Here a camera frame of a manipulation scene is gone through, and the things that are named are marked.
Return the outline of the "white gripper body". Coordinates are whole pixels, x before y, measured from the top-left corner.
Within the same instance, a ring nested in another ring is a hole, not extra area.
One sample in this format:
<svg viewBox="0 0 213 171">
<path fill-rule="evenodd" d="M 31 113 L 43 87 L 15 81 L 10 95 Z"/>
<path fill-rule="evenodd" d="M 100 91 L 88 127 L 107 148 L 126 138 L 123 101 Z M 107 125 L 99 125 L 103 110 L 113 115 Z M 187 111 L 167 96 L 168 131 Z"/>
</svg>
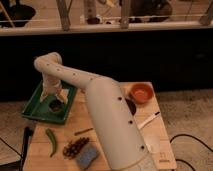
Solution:
<svg viewBox="0 0 213 171">
<path fill-rule="evenodd" d="M 43 88 L 46 91 L 56 92 L 62 89 L 60 79 L 48 74 L 43 74 L 42 77 L 43 77 Z"/>
</svg>

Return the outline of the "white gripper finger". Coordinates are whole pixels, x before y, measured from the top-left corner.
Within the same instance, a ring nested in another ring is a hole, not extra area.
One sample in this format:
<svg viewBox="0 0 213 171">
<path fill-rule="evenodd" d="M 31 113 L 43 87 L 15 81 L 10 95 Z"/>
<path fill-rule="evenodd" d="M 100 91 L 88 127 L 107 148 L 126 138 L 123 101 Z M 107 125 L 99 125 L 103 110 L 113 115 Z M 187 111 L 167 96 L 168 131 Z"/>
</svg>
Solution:
<svg viewBox="0 0 213 171">
<path fill-rule="evenodd" d="M 56 97 L 59 101 L 63 102 L 63 103 L 67 103 L 68 102 L 68 98 L 67 98 L 67 94 L 64 92 L 63 89 L 61 89 L 60 91 L 58 91 L 56 93 Z"/>
<path fill-rule="evenodd" d="M 40 96 L 40 102 L 43 102 L 46 97 L 48 97 L 51 93 L 47 91 L 46 89 L 42 90 L 41 96 Z"/>
</svg>

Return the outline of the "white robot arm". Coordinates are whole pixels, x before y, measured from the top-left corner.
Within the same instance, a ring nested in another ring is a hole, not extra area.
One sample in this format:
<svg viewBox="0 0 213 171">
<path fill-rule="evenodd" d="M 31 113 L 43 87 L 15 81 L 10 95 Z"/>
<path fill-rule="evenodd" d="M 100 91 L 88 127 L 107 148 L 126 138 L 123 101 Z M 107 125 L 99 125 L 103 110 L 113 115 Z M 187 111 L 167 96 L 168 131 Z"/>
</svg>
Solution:
<svg viewBox="0 0 213 171">
<path fill-rule="evenodd" d="M 151 171 L 152 159 L 115 80 L 66 67 L 57 53 L 37 57 L 34 66 L 43 75 L 85 92 L 93 126 L 112 171 Z"/>
</svg>

